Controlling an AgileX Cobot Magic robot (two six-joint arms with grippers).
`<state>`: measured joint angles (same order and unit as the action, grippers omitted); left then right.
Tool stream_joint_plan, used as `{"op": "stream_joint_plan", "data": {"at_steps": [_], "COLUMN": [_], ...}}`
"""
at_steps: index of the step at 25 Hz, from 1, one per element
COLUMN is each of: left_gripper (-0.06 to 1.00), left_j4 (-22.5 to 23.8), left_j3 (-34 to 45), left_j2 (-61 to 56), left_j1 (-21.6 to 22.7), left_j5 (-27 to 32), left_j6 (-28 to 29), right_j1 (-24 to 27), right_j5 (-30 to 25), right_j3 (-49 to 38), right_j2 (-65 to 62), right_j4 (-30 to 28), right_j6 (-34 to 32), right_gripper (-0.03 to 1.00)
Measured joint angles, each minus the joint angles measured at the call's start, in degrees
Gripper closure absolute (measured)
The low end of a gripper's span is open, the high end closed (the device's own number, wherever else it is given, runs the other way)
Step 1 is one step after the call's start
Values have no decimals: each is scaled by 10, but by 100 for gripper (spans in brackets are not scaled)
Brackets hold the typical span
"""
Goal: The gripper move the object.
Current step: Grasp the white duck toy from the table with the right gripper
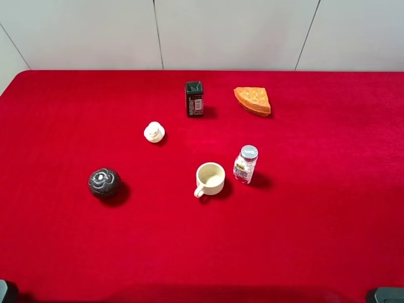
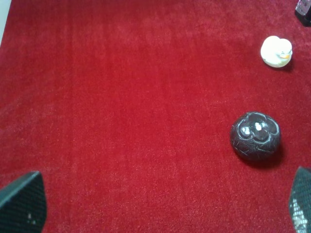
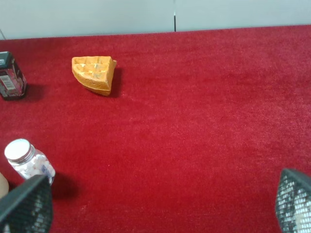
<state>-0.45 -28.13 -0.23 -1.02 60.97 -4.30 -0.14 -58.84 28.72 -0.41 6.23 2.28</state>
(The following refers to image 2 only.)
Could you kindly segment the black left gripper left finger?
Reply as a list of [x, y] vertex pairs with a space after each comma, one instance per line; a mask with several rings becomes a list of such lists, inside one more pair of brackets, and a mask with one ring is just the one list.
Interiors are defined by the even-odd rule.
[[40, 233], [47, 218], [42, 173], [28, 172], [0, 189], [0, 231]]

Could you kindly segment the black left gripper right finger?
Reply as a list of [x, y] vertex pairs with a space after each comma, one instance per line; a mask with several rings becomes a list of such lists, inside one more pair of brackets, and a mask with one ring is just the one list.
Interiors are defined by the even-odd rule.
[[311, 169], [300, 166], [289, 198], [289, 213], [296, 233], [311, 232]]

